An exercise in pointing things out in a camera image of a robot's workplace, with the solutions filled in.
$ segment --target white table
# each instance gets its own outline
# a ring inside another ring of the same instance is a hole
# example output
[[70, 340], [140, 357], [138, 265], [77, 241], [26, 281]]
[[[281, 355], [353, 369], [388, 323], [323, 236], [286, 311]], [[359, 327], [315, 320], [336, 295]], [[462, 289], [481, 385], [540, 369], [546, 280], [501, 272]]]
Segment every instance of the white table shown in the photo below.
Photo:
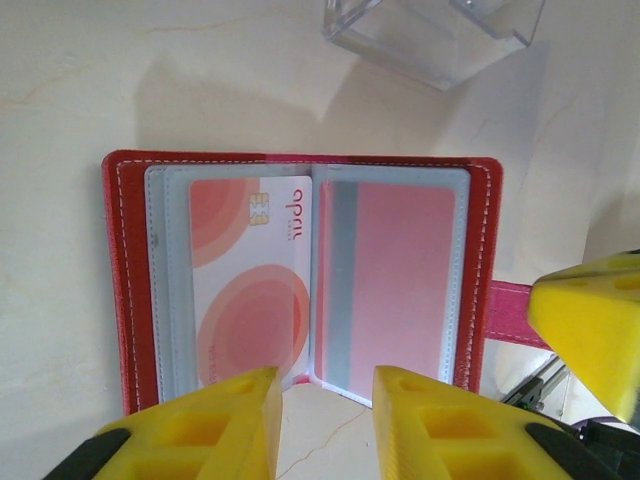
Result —
[[[493, 156], [496, 278], [638, 247], [636, 1], [550, 0], [530, 49], [446, 94], [325, 43], [322, 9], [5, 2], [0, 477], [43, 475], [122, 415], [99, 170], [111, 150]], [[572, 392], [574, 417], [585, 395]], [[282, 478], [376, 478], [370, 412], [309, 386], [285, 402]]]

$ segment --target clear plastic box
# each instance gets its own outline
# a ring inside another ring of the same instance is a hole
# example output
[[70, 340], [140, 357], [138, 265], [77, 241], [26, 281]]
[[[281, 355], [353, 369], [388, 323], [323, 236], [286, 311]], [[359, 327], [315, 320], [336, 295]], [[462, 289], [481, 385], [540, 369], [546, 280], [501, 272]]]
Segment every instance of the clear plastic box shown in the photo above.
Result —
[[526, 48], [545, 0], [327, 0], [325, 37], [440, 90]]

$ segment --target yellow plastic part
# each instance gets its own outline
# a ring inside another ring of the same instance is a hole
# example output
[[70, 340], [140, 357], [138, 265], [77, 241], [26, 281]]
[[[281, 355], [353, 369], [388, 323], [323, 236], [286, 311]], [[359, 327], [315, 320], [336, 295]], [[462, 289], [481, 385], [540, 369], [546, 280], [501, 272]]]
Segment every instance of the yellow plastic part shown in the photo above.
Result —
[[640, 254], [541, 278], [529, 323], [611, 413], [640, 422]]
[[281, 417], [277, 368], [255, 370], [103, 428], [132, 435], [95, 478], [271, 480]]
[[397, 367], [373, 388], [383, 480], [570, 480], [525, 431], [551, 421]]

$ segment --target pink strap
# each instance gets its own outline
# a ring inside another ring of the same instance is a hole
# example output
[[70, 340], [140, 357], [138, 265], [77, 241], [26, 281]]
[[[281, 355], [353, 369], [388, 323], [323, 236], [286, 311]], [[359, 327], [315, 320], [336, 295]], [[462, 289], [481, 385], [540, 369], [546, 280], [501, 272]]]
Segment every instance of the pink strap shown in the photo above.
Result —
[[486, 337], [550, 350], [527, 322], [530, 294], [528, 285], [492, 281]]

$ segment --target card chip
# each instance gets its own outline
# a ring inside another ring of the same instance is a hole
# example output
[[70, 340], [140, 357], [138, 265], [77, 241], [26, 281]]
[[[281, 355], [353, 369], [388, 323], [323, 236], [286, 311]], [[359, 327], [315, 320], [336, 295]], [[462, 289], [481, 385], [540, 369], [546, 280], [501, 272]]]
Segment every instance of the card chip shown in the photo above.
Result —
[[269, 223], [269, 194], [252, 193], [249, 195], [249, 225]]

